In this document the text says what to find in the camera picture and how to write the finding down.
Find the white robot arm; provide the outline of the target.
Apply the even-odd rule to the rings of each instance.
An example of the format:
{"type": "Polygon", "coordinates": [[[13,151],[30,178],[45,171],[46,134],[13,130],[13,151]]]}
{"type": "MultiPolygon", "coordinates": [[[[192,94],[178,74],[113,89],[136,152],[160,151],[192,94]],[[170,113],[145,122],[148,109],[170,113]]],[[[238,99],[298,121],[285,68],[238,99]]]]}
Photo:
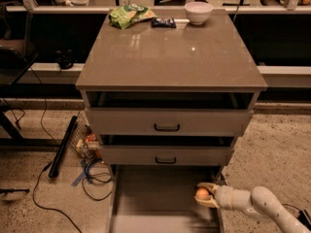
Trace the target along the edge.
{"type": "Polygon", "coordinates": [[[215,183],[199,183],[195,201],[207,208],[238,211],[253,219],[271,219],[283,233],[311,233],[266,187],[251,191],[215,183]]]}

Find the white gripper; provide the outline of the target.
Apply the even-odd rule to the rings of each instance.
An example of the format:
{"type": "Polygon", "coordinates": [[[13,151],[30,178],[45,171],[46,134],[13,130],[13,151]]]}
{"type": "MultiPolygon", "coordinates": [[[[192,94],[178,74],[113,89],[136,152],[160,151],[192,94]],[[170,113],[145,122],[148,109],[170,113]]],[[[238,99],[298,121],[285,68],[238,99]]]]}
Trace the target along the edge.
{"type": "Polygon", "coordinates": [[[211,194],[215,194],[215,199],[210,196],[208,199],[194,197],[195,201],[204,207],[218,209],[219,206],[225,210],[250,212],[253,209],[251,192],[247,190],[235,189],[231,186],[215,183],[199,183],[198,187],[207,189],[211,194]]]}

